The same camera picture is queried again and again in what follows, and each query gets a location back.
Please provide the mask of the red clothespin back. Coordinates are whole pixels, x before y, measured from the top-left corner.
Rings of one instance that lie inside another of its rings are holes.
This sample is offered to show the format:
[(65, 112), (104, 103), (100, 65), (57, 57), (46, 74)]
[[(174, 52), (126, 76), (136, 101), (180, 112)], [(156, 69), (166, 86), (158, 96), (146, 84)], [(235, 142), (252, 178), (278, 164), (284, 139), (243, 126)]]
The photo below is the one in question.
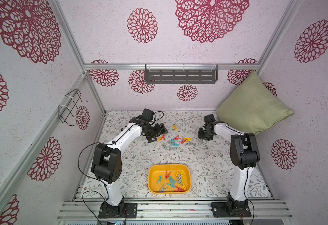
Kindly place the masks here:
[(171, 171), (166, 171), (166, 173), (165, 173), (165, 179), (166, 180), (169, 180), (170, 175), (171, 175)]

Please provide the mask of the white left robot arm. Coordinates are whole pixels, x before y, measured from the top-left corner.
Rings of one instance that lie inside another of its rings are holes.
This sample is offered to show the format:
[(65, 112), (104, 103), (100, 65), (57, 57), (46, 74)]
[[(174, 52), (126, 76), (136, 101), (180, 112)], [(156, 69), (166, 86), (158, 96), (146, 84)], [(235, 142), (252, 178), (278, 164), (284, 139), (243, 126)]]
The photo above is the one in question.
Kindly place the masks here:
[(151, 120), (152, 116), (132, 118), (113, 140), (98, 143), (95, 147), (91, 172), (106, 188), (106, 206), (118, 214), (124, 207), (124, 197), (117, 182), (122, 172), (121, 153), (139, 136), (145, 136), (147, 141), (152, 143), (161, 135), (168, 133), (163, 123), (152, 125)]

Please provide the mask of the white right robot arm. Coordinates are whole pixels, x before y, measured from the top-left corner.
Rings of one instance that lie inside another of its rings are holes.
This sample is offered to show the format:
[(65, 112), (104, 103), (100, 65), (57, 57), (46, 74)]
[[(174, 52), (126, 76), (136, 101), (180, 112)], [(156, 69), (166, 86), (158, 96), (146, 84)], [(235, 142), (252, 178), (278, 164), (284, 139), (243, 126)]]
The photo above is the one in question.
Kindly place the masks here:
[(234, 178), (227, 197), (225, 210), (231, 216), (241, 211), (249, 211), (248, 184), (250, 176), (260, 161), (256, 137), (230, 127), (227, 123), (215, 120), (214, 115), (204, 116), (204, 126), (198, 131), (198, 138), (213, 140), (218, 135), (230, 142), (230, 158), (234, 164)]

